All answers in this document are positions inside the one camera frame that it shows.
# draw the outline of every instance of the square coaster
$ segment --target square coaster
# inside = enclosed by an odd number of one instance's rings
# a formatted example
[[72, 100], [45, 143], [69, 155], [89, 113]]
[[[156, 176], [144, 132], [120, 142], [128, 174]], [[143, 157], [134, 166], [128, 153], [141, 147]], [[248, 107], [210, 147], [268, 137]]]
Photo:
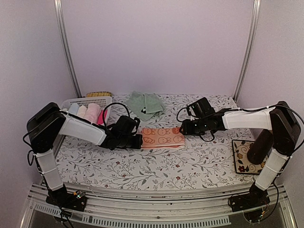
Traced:
[[254, 141], [247, 140], [232, 140], [234, 167], [238, 174], [255, 174], [258, 175], [262, 171], [268, 155], [259, 165], [254, 165], [247, 159], [247, 152]]

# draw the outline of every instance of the metal frame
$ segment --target metal frame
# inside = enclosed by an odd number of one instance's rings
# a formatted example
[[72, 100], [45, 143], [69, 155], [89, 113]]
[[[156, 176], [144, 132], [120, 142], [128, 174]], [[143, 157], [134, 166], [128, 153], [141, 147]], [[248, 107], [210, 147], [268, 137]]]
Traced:
[[[69, 192], [83, 187], [68, 183], [66, 183], [66, 185]], [[129, 224], [129, 227], [131, 227], [130, 224], [137, 224], [137, 227], [140, 227], [139, 225], [141, 224], [146, 224], [148, 228], [160, 227], [160, 225], [163, 224], [164, 227], [166, 227], [165, 224], [167, 224], [169, 228], [182, 227], [180, 224], [194, 224], [193, 227], [195, 227], [195, 224], [199, 222], [214, 222], [227, 218], [230, 215], [243, 213], [243, 211], [232, 212], [231, 208], [227, 205], [227, 200], [231, 195], [247, 192], [248, 188], [245, 190], [245, 185], [243, 187], [241, 190], [228, 192], [221, 192], [218, 189], [214, 189], [216, 193], [205, 192], [204, 190], [169, 190], [159, 192], [147, 191], [146, 194], [142, 195], [138, 195], [138, 191], [135, 190], [119, 193], [116, 190], [97, 189], [97, 192], [87, 189], [86, 196], [88, 197], [88, 201], [85, 211], [73, 211], [71, 221], [101, 227], [113, 227], [114, 223]], [[286, 191], [282, 185], [278, 186], [278, 188], [280, 192], [279, 203], [282, 208], [282, 215], [286, 227], [296, 228], [297, 226]], [[29, 227], [34, 210], [58, 217], [58, 208], [45, 202], [47, 193], [48, 191], [45, 186], [32, 185], [21, 228]], [[270, 187], [268, 194], [271, 199], [270, 204], [275, 204], [276, 189]]]
[[[66, 32], [66, 27], [64, 23], [64, 18], [63, 18], [63, 11], [62, 11], [62, 5], [61, 5], [61, 0], [54, 0], [55, 3], [55, 10], [56, 10], [56, 16], [57, 16], [57, 21], [58, 21], [58, 27], [61, 35], [61, 40], [63, 43], [64, 51], [65, 51], [65, 56], [66, 56], [66, 62], [67, 66], [72, 78], [72, 83], [74, 90], [76, 92], [76, 95], [78, 98], [82, 97], [81, 91], [80, 91], [80, 86], [76, 77], [73, 61], [72, 61], [72, 56], [71, 52], [69, 49], [68, 45], [68, 40], [67, 40], [67, 32]], [[260, 12], [260, 4], [261, 0], [254, 0], [253, 4], [253, 10], [252, 10], [252, 17], [251, 17], [251, 24], [250, 24], [250, 31], [249, 31], [249, 37], [248, 37], [248, 42], [247, 42], [247, 47], [246, 47], [246, 52], [241, 68], [241, 72], [238, 78], [237, 82], [237, 87], [233, 95], [233, 99], [237, 102], [241, 93], [241, 89], [245, 80], [248, 64], [249, 64], [249, 59], [250, 59], [250, 54], [253, 46], [253, 41], [254, 37], [256, 34], [256, 29], [257, 29], [257, 23], [258, 23], [258, 16]]]
[[237, 82], [237, 87], [233, 95], [233, 99], [238, 102], [238, 99], [241, 94], [242, 86], [245, 80], [248, 64], [249, 64], [249, 59], [250, 59], [250, 54], [253, 46], [253, 41], [256, 35], [256, 29], [257, 29], [257, 22], [258, 22], [258, 15], [260, 12], [260, 5], [261, 5], [261, 0], [254, 0], [253, 4], [253, 10], [252, 10], [252, 17], [251, 17], [251, 25], [250, 25], [250, 31], [249, 31], [249, 37], [248, 37], [248, 42], [247, 42], [247, 47], [246, 47], [246, 52], [241, 68], [241, 72], [238, 78]]
[[73, 83], [75, 93], [78, 98], [81, 98], [82, 95], [81, 95], [79, 83], [78, 83], [78, 80], [76, 77], [70, 48], [69, 48], [68, 41], [67, 41], [67, 32], [66, 32], [65, 22], [63, 19], [61, 0], [54, 0], [54, 3], [55, 3], [55, 11], [56, 11], [56, 17], [57, 17], [58, 27], [59, 27], [59, 31], [60, 31], [61, 41], [63, 44], [63, 48], [65, 51], [65, 56], [66, 56], [66, 60], [67, 60], [66, 62], [67, 62], [68, 70], [69, 70], [71, 78], [72, 78], [72, 83]]

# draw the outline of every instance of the white basket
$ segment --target white basket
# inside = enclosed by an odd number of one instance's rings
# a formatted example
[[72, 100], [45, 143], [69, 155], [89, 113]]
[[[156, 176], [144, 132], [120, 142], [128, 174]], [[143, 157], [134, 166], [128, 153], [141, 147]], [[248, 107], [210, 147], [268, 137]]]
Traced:
[[[63, 108], [67, 108], [69, 109], [70, 106], [73, 103], [77, 103], [79, 106], [84, 105], [85, 107], [87, 107], [90, 103], [95, 103], [98, 104], [102, 109], [104, 109], [105, 107], [107, 107], [110, 103], [112, 103], [112, 97], [111, 96], [93, 96], [93, 97], [84, 97], [84, 98], [75, 98], [75, 99], [69, 99], [69, 100], [65, 100], [62, 104], [61, 104], [61, 109]], [[111, 112], [111, 107], [109, 107], [107, 109], [107, 114], [105, 117], [105, 122], [107, 122], [109, 115]]]

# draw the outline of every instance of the patterned table cover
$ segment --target patterned table cover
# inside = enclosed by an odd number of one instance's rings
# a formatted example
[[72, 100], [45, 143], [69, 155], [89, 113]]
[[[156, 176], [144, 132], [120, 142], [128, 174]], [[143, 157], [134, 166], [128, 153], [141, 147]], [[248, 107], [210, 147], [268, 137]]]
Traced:
[[[116, 95], [113, 102], [124, 102], [128, 95]], [[159, 95], [166, 112], [140, 127], [170, 128], [180, 126], [177, 112], [203, 95]], [[206, 95], [215, 111], [235, 108], [231, 96]], [[109, 124], [126, 114], [122, 106], [111, 108]], [[180, 119], [187, 118], [182, 111]], [[179, 150], [110, 151], [90, 143], [66, 137], [57, 155], [59, 173], [65, 182], [94, 187], [128, 190], [185, 190], [214, 188], [253, 182], [252, 175], [236, 174], [233, 164], [233, 139], [252, 140], [249, 129], [215, 133], [212, 142], [186, 136], [186, 148]]]

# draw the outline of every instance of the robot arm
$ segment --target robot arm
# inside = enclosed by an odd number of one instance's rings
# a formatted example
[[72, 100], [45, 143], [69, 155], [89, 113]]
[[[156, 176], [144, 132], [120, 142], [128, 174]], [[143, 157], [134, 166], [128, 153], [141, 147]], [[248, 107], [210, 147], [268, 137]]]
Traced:
[[206, 131], [210, 131], [214, 136], [216, 131], [234, 128], [260, 128], [271, 131], [273, 148], [264, 168], [250, 188], [249, 195], [232, 197], [230, 205], [234, 205], [232, 209], [236, 211], [269, 202], [266, 190], [283, 171], [295, 151], [301, 132], [300, 125], [287, 103], [281, 101], [277, 105], [260, 109], [223, 109], [216, 113], [207, 99], [202, 98], [187, 106], [187, 111], [197, 119], [182, 122], [180, 132], [183, 135], [199, 135], [202, 138]]
[[39, 172], [48, 187], [47, 202], [80, 211], [86, 206], [84, 193], [68, 193], [59, 175], [53, 153], [53, 143], [58, 135], [73, 136], [111, 150], [140, 149], [142, 135], [136, 134], [139, 123], [137, 118], [121, 116], [117, 123], [104, 127], [63, 112], [55, 103], [49, 103], [33, 116], [27, 123], [27, 135]]

